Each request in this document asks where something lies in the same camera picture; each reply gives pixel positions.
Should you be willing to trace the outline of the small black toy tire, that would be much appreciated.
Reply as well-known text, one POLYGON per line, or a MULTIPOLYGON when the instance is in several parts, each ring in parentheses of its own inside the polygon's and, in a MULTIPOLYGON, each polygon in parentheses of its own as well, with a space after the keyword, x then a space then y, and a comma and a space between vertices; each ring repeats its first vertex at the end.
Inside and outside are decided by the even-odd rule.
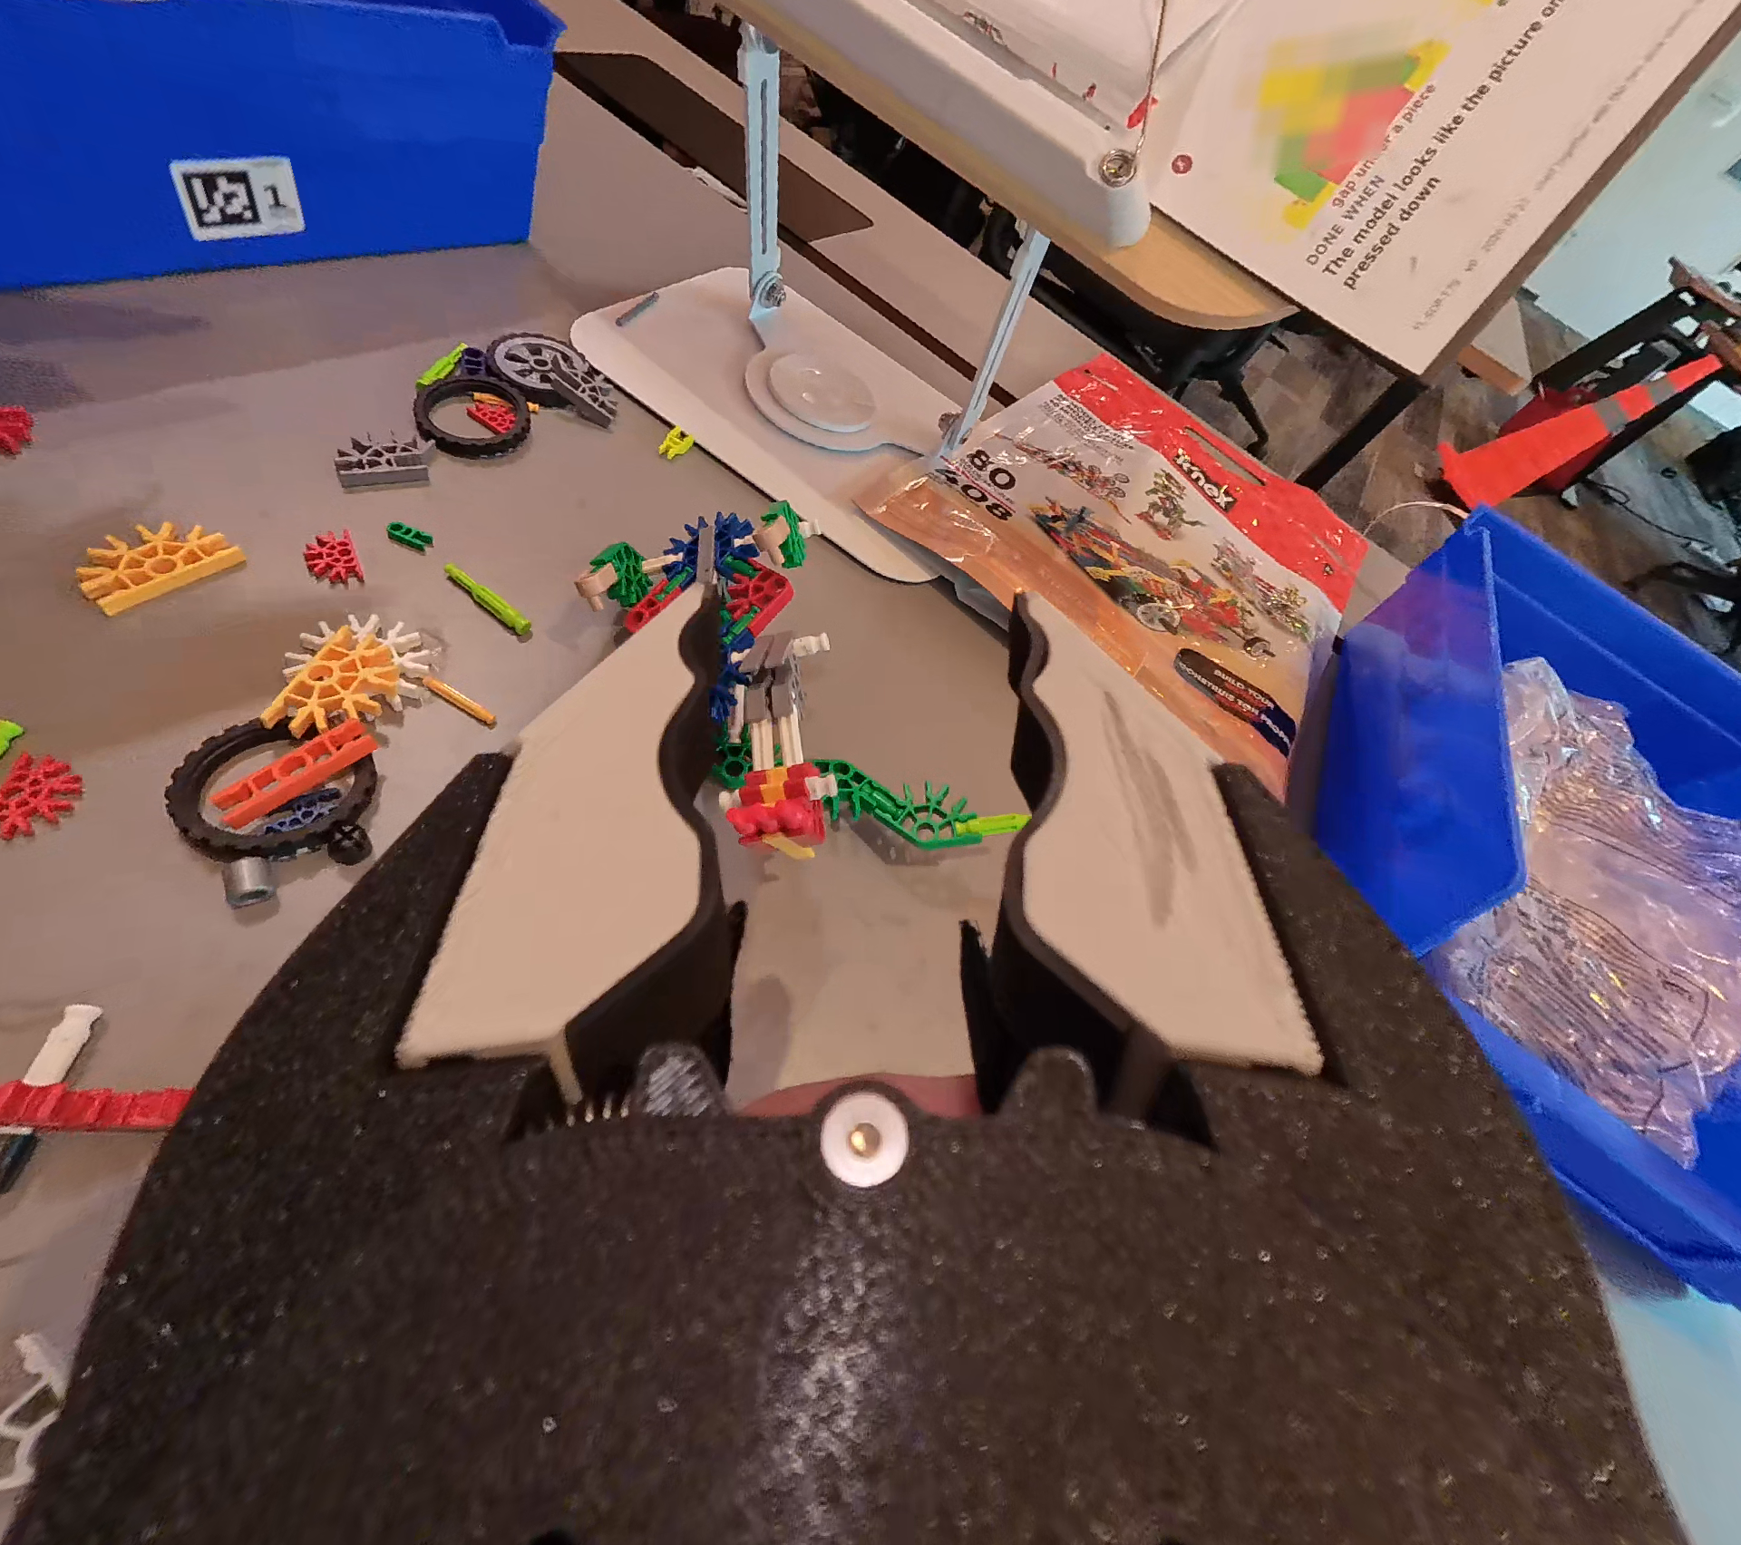
POLYGON ((534 407, 508 381, 472 381, 448 377, 413 393, 413 426, 425 444, 458 460, 499 460, 520 451, 534 435, 534 407), (472 409, 495 409, 480 434, 460 434, 439 423, 439 410, 463 400, 472 409))

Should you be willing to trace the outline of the white printed instruction sheet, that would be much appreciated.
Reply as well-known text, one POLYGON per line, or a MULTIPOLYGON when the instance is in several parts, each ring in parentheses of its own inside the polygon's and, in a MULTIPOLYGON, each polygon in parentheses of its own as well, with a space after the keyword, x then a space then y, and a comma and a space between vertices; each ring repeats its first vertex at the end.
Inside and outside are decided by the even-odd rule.
POLYGON ((1554 242, 1738 0, 1242 0, 1134 134, 1161 214, 1423 371, 1554 242))

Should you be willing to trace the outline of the yellow half-circle connector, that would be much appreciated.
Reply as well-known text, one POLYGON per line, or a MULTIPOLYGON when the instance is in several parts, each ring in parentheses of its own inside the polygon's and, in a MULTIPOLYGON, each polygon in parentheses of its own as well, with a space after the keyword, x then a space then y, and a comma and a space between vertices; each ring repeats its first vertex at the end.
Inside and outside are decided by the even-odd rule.
POLYGON ((245 550, 226 532, 203 526, 188 529, 174 523, 137 526, 135 539, 109 534, 103 547, 90 547, 75 582, 88 601, 114 620, 195 582, 240 569, 245 561, 245 550))

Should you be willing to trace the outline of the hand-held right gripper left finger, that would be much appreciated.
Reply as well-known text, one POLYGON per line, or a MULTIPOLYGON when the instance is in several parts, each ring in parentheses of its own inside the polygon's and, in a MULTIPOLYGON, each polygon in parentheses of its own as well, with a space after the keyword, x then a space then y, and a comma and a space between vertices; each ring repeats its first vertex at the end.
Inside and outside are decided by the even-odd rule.
POLYGON ((737 925, 699 810, 718 670, 695 589, 520 732, 400 1067, 530 1055, 597 1102, 659 1042, 728 1065, 737 925))

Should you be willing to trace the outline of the red toy axle assembly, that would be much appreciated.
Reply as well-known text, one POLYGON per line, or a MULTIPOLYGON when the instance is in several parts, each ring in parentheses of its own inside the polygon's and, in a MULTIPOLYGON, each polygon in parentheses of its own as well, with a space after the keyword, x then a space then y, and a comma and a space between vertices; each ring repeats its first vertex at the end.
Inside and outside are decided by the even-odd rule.
POLYGON ((166 1131, 194 1100, 188 1088, 119 1091, 70 1085, 100 1019, 98 1006, 64 1006, 25 1074, 4 1081, 4 1194, 20 1182, 44 1133, 166 1131))

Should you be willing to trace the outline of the printed toy packaging bag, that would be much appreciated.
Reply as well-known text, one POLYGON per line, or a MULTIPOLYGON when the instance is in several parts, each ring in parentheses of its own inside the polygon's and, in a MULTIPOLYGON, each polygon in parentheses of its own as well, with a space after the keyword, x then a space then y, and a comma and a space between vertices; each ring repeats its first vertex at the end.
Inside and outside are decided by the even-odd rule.
POLYGON ((1055 604, 1283 798, 1369 543, 1325 500, 1097 357, 860 491, 997 604, 1055 604))

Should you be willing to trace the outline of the blue tagged plastic bin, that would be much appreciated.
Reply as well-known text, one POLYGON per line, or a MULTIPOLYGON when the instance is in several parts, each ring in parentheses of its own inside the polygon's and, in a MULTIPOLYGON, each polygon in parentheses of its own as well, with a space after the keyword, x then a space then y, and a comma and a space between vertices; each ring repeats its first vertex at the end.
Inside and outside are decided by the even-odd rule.
POLYGON ((4 288, 522 242, 537 0, 4 0, 4 288))

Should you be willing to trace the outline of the orange traffic cone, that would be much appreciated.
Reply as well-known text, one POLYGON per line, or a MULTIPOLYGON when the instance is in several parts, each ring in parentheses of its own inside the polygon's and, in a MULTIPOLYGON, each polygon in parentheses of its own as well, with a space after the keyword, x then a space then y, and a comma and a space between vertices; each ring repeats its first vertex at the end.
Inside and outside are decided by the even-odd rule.
POLYGON ((1556 476, 1571 480, 1586 459, 1608 451, 1626 428, 1707 386, 1727 358, 1724 352, 1707 352, 1608 397, 1572 391, 1554 410, 1538 413, 1535 420, 1518 415, 1493 440, 1471 451, 1444 444, 1440 478, 1466 508, 1497 508, 1556 476))

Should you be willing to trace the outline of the orange connector piece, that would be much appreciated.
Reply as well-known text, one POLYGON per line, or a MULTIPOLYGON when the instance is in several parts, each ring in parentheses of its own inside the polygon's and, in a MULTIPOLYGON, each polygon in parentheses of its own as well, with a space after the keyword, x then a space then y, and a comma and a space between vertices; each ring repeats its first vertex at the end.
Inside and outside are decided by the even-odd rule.
POLYGON ((286 805, 332 782, 337 772, 352 771, 380 750, 380 741, 363 721, 345 721, 337 727, 297 741, 276 763, 208 794, 208 805, 231 831, 270 816, 286 805))

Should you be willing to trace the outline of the clear plastic wrap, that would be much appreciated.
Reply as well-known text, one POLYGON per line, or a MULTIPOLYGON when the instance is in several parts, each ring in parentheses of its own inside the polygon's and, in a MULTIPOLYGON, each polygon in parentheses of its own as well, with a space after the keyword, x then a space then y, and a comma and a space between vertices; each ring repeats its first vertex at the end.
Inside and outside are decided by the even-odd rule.
POLYGON ((1676 805, 1622 706, 1503 669, 1525 883, 1440 982, 1680 1166, 1738 1085, 1738 821, 1676 805))

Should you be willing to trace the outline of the colourful construction toy dinosaur model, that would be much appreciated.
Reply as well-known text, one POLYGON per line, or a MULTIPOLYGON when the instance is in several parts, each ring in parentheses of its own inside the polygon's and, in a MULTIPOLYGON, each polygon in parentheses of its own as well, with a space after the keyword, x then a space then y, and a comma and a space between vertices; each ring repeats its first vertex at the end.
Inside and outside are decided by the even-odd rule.
POLYGON ((898 849, 969 849, 1028 826, 1020 815, 984 816, 946 788, 894 790, 844 757, 808 756, 803 663, 827 634, 781 631, 795 597, 790 573, 817 527, 781 500, 760 517, 714 513, 690 523, 659 555, 613 543, 576 580, 594 611, 613 604, 628 634, 652 626, 692 591, 709 591, 718 623, 718 675, 709 695, 712 779, 745 849, 810 860, 833 824, 867 820, 898 849))

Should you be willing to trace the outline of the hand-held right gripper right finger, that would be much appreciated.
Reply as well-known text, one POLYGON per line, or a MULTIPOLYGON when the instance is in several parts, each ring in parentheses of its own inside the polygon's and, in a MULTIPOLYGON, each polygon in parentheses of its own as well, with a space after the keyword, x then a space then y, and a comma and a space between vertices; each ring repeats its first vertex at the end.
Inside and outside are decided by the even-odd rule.
POLYGON ((1325 1053, 1210 750, 1039 591, 1012 616, 1014 776, 1030 808, 984 946, 984 1076, 1076 1053, 1107 1114, 1180 1065, 1322 1076, 1325 1053))

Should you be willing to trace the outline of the grey spoked toy wheel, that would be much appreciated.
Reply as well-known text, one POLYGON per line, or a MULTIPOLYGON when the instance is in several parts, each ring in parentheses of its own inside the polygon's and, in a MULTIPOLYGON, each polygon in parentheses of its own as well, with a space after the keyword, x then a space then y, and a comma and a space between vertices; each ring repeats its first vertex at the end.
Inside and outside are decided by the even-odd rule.
POLYGON ((542 407, 578 400, 589 381, 588 362, 568 342, 546 335, 490 339, 485 366, 495 381, 542 407))

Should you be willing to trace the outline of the black office chair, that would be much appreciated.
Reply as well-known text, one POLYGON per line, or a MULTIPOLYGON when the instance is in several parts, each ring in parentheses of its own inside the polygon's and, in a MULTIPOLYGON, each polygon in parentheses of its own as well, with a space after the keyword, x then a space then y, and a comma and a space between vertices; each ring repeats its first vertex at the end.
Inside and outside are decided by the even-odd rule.
MULTIPOLYGON (((907 142, 894 126, 862 108, 817 72, 808 72, 817 123, 812 139, 831 136, 831 152, 862 171, 907 209, 973 249, 1002 274, 1014 272, 1016 215, 984 197, 940 159, 907 142)), ((1090 335, 1116 358, 1171 398, 1192 381, 1210 381, 1250 426, 1254 459, 1265 459, 1270 434, 1247 391, 1247 366, 1275 339, 1280 322, 1250 329, 1197 329, 1143 310, 1062 247, 1051 247, 1033 298, 1090 335)))

